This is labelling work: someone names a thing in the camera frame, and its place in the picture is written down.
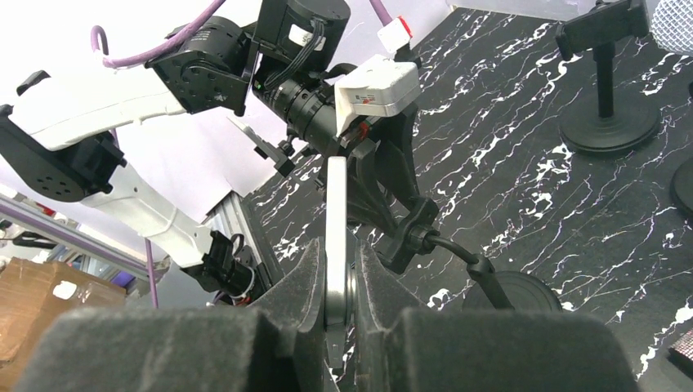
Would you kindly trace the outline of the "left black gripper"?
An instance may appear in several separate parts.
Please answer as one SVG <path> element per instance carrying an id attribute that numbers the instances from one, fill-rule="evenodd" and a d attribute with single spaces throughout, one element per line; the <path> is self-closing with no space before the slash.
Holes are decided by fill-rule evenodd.
<path id="1" fill-rule="evenodd" d="M 289 79 L 273 90 L 255 86 L 254 95 L 287 123 L 289 135 L 323 158 L 346 158 L 349 220 L 395 236 L 400 224 L 391 201 L 412 211 L 420 199 L 412 151 L 417 104 L 392 117 L 359 116 L 338 132 L 334 89 L 326 82 Z"/>

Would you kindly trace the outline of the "black phone silver edge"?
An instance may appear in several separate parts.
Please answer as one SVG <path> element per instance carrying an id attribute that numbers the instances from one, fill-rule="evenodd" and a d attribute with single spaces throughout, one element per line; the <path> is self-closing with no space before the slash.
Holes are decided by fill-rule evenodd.
<path id="1" fill-rule="evenodd" d="M 347 328 L 353 315 L 354 279 L 351 264 L 355 240 L 347 230 L 347 159 L 328 159 L 325 226 L 324 329 L 327 362 L 343 368 Z"/>

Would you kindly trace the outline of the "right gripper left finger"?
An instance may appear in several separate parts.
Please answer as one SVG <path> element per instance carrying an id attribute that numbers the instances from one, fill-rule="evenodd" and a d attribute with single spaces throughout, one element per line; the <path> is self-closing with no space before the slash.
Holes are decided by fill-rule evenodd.
<path id="1" fill-rule="evenodd" d="M 18 391 L 320 391 L 324 240 L 248 306 L 81 308 L 44 333 Z"/>

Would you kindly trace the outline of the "black phone pink edge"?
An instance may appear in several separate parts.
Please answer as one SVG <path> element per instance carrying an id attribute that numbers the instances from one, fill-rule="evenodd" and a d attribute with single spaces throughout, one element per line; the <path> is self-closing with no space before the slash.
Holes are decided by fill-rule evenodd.
<path id="1" fill-rule="evenodd" d="M 272 145 L 262 139 L 248 124 L 240 121 L 238 118 L 230 116 L 227 118 L 238 129 L 242 131 L 254 144 L 254 151 L 263 159 L 271 159 L 275 165 L 274 169 L 284 178 L 287 178 L 295 168 L 295 163 L 292 161 L 292 156 L 295 154 L 293 148 L 293 135 L 288 136 L 286 140 L 282 140 L 277 146 Z"/>

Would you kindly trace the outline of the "black phone stand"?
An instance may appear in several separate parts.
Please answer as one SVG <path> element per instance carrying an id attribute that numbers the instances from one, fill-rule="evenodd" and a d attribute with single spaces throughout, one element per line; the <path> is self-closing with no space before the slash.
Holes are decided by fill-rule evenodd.
<path id="1" fill-rule="evenodd" d="M 557 294 L 543 280 L 520 271 L 498 271 L 488 257 L 444 238 L 432 226 L 439 212 L 431 199 L 418 197 L 401 220 L 395 219 L 389 207 L 375 214 L 369 224 L 390 239 L 380 253 L 380 260 L 388 270 L 403 274 L 414 256 L 428 255 L 442 248 L 464 264 L 474 282 L 463 300 L 465 310 L 562 311 Z"/>

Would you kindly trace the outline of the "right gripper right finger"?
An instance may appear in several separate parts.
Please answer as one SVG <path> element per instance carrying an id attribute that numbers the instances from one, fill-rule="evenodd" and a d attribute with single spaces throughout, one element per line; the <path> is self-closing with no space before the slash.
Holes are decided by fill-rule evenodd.
<path id="1" fill-rule="evenodd" d="M 437 311 L 355 244 L 360 391 L 635 391 L 615 335 L 589 317 Z"/>

